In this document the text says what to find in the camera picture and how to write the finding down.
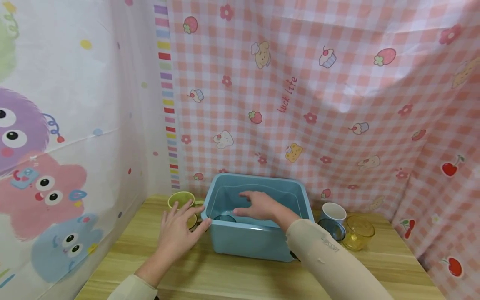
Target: wooden table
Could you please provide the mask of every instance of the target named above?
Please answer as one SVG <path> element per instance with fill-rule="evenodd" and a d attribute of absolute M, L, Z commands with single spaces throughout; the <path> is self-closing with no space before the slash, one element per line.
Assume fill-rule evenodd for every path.
<path fill-rule="evenodd" d="M 165 197 L 149 198 L 75 299 L 107 299 L 155 251 L 161 214 L 167 208 Z M 360 215 L 373 223 L 376 235 L 367 250 L 354 255 L 394 299 L 444 299 L 390 223 L 377 214 Z M 217 254 L 209 231 L 169 270 L 158 290 L 162 300 L 330 299 L 299 262 Z"/>

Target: purple monster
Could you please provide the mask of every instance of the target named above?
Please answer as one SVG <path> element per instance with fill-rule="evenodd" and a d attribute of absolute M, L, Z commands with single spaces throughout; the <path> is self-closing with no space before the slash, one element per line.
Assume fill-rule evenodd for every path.
<path fill-rule="evenodd" d="M 1 177 L 10 173 L 28 152 L 46 149 L 47 120 L 33 102 L 0 87 L 0 136 Z"/>

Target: blue container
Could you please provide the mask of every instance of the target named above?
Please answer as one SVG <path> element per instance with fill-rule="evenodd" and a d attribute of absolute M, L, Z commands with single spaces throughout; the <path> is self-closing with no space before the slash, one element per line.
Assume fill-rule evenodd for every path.
<path fill-rule="evenodd" d="M 265 192 L 300 217 L 314 222 L 307 192 L 299 181 L 221 173 L 210 185 L 202 212 L 203 219 L 212 219 L 210 236 L 215 252 L 291 262 L 287 238 L 277 224 L 233 214 L 236 207 L 250 206 L 246 198 L 239 196 L 243 191 Z M 221 215 L 231 216 L 235 222 L 226 221 L 229 218 Z"/>

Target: white mug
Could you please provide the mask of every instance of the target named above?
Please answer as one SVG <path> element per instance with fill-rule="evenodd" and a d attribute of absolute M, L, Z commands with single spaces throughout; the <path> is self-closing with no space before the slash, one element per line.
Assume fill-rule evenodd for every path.
<path fill-rule="evenodd" d="M 340 205 L 327 202 L 322 205 L 322 214 L 320 219 L 332 219 L 340 224 L 343 224 L 343 221 L 347 218 L 347 212 Z"/>

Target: pink checkered curtain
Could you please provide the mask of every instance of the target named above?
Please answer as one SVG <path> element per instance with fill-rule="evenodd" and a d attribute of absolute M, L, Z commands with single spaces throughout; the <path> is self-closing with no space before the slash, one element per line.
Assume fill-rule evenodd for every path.
<path fill-rule="evenodd" d="M 448 299 L 478 299 L 479 7 L 169 1 L 181 188 L 298 179 L 313 206 L 384 215 Z"/>

